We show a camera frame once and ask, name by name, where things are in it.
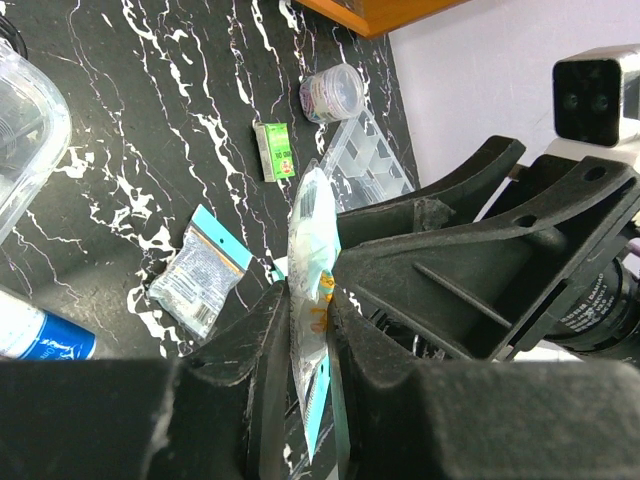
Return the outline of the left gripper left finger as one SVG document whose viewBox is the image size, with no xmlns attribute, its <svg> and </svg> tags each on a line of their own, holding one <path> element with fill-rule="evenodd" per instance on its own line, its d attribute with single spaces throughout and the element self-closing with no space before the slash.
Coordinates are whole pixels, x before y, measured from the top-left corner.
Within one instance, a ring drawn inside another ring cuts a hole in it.
<svg viewBox="0 0 640 480">
<path fill-rule="evenodd" d="M 5 479 L 276 479 L 288 286 L 180 359 L 5 361 Z"/>
</svg>

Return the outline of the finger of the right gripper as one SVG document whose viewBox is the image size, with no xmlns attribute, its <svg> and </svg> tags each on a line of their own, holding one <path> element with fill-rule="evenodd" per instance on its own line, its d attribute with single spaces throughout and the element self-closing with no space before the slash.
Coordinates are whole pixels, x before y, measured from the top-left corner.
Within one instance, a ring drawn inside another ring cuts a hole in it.
<svg viewBox="0 0 640 480">
<path fill-rule="evenodd" d="M 440 180 L 392 200 L 339 214 L 342 248 L 472 222 L 525 151 L 516 139 L 492 136 Z"/>
</svg>

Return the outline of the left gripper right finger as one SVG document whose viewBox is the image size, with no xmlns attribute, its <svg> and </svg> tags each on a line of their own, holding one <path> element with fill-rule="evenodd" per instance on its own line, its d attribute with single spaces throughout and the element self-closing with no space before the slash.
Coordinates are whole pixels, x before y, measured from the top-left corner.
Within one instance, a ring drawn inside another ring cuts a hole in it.
<svg viewBox="0 0 640 480">
<path fill-rule="evenodd" d="M 337 294 L 328 310 L 343 479 L 635 479 L 639 372 L 614 361 L 418 358 Z"/>
</svg>

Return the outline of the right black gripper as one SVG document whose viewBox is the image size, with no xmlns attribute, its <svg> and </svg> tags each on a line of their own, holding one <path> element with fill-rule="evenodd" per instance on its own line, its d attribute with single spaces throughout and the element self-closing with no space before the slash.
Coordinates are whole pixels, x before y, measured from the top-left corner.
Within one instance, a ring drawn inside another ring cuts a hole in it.
<svg viewBox="0 0 640 480">
<path fill-rule="evenodd" d="M 500 360 L 545 340 L 637 360 L 638 209 L 632 167 L 546 155 L 486 214 L 343 249 L 335 276 L 372 324 L 424 351 Z"/>
</svg>

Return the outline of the teal bandage packet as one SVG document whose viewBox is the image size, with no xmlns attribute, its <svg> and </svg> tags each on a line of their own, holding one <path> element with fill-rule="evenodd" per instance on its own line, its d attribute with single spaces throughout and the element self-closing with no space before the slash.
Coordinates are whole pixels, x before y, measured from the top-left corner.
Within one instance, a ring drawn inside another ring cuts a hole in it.
<svg viewBox="0 0 640 480">
<path fill-rule="evenodd" d="M 308 458 L 313 459 L 330 385 L 328 306 L 341 245 L 331 183 L 316 160 L 301 177 L 289 219 L 290 358 Z"/>
</svg>

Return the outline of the clear plastic medicine box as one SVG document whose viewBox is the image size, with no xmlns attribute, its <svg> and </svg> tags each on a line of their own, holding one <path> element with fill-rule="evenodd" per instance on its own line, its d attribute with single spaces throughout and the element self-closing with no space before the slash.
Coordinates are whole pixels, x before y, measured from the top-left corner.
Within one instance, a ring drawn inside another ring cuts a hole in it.
<svg viewBox="0 0 640 480">
<path fill-rule="evenodd" d="M 1 238 L 5 239 L 70 144 L 67 103 L 54 83 L 1 45 Z"/>
</svg>

